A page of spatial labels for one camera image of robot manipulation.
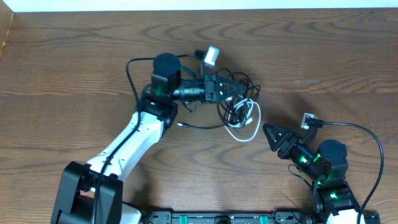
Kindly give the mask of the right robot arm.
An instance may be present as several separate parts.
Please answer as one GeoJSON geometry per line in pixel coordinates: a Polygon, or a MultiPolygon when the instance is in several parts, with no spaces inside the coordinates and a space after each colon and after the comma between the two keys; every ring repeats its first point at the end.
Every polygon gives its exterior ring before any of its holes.
{"type": "Polygon", "coordinates": [[[365,223],[365,216],[359,212],[359,203],[346,181],[346,146],[328,139],[320,143],[317,151],[308,147],[322,127],[319,122],[310,124],[304,137],[267,123],[262,128],[270,149],[277,152],[279,158],[291,160],[299,171],[312,179],[309,187],[314,222],[365,223]]]}

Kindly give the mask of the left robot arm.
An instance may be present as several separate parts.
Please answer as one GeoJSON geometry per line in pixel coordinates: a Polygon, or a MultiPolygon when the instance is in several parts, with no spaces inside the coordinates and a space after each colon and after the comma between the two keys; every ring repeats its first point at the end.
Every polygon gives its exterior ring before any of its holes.
{"type": "Polygon", "coordinates": [[[125,129],[85,164],[62,173],[51,223],[139,223],[139,209],[123,202],[123,183],[146,151],[163,137],[178,113],[177,102],[221,103],[248,90],[242,81],[184,67],[180,56],[152,59],[151,83],[135,94],[136,110],[125,129]]]}

